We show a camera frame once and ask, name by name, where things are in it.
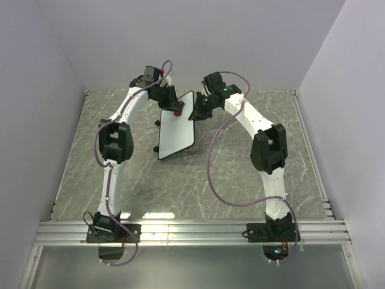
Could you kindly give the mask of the red and black eraser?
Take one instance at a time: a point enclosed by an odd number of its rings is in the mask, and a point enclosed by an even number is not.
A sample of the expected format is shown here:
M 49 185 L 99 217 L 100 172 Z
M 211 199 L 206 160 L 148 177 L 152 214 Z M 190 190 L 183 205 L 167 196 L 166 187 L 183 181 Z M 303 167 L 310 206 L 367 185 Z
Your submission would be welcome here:
M 173 115 L 176 116 L 176 117 L 181 116 L 182 112 L 183 112 L 184 106 L 185 106 L 184 101 L 179 101 L 177 104 L 174 104 Z

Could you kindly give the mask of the small black-framed whiteboard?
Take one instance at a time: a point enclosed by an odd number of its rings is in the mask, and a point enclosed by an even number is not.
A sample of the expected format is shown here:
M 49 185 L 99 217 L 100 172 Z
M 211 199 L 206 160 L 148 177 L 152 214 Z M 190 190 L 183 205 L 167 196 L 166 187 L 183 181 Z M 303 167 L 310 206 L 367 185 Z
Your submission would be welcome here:
M 180 116 L 175 116 L 171 111 L 161 111 L 157 151 L 159 160 L 164 160 L 194 145 L 195 123 L 189 120 L 193 111 L 194 95 L 193 91 L 189 91 L 178 98 L 185 104 Z

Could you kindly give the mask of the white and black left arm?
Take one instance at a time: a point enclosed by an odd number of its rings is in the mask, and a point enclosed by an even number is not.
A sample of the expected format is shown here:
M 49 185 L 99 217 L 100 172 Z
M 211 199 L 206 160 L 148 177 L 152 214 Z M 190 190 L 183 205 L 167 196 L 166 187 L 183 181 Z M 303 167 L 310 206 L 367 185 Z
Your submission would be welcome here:
M 146 66 L 142 75 L 129 84 L 127 96 L 117 111 L 99 122 L 94 136 L 94 156 L 103 169 L 102 198 L 93 224 L 108 242 L 117 241 L 125 227 L 120 223 L 119 201 L 123 172 L 127 161 L 134 152 L 134 141 L 130 125 L 148 100 L 158 103 L 161 110 L 170 111 L 174 116 L 182 115 L 183 101 L 176 97 L 171 84 L 170 71 L 164 68 Z

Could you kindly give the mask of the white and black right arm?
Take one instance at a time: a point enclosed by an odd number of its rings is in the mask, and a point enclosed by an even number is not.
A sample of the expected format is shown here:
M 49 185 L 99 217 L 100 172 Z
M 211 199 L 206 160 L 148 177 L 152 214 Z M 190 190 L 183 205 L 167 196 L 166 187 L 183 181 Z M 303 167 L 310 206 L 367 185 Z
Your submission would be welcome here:
M 247 100 L 248 93 L 236 85 L 227 85 L 222 72 L 203 78 L 203 91 L 197 94 L 189 119 L 206 120 L 216 108 L 222 108 L 237 120 L 252 138 L 251 163 L 262 177 L 265 196 L 265 223 L 249 231 L 263 241 L 281 240 L 295 230 L 294 213 L 286 200 L 284 168 L 288 157 L 286 129 L 265 118 Z

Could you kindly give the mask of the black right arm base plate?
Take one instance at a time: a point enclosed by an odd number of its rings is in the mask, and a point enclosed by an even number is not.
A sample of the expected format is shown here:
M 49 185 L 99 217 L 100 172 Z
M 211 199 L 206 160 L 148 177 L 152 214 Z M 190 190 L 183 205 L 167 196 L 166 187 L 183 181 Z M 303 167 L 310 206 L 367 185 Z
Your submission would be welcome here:
M 283 227 L 272 223 L 248 223 L 241 235 L 249 243 L 282 243 L 284 240 L 294 242 L 296 233 L 294 223 Z

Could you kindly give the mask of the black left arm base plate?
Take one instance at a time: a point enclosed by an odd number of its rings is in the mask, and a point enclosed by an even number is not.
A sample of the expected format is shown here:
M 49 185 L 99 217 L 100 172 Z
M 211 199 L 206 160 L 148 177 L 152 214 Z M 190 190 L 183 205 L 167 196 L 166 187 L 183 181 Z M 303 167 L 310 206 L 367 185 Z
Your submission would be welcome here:
M 94 225 L 88 227 L 86 236 L 86 243 L 135 243 L 140 240 L 141 225 L 136 223 L 129 223 L 123 225 L 130 230 L 135 237 L 132 237 L 126 230 L 120 226 L 116 226 L 114 231 L 106 231 L 96 228 Z

